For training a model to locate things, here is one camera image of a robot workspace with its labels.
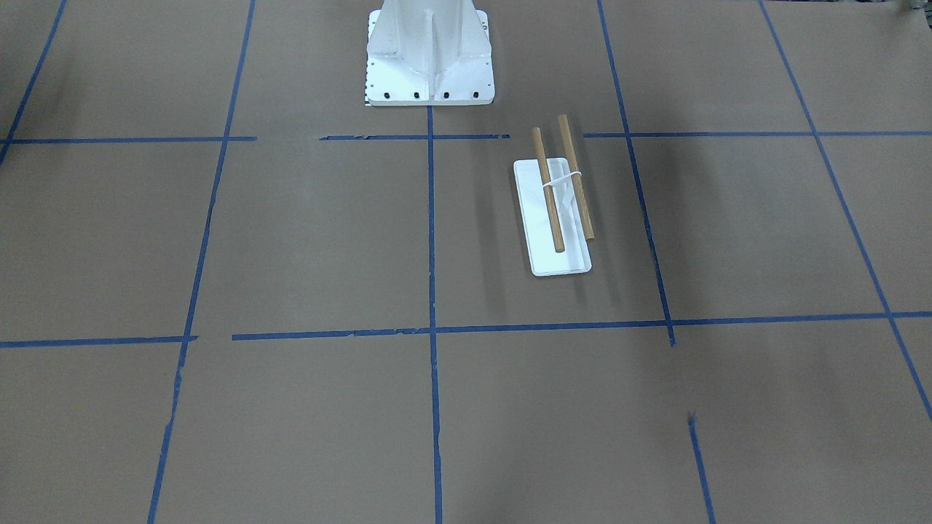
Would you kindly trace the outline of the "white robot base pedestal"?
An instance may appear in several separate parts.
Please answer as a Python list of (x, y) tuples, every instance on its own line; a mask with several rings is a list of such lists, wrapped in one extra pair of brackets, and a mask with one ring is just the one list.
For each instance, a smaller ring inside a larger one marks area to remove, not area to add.
[(385, 1), (367, 29), (367, 106), (494, 102), (489, 17), (473, 1)]

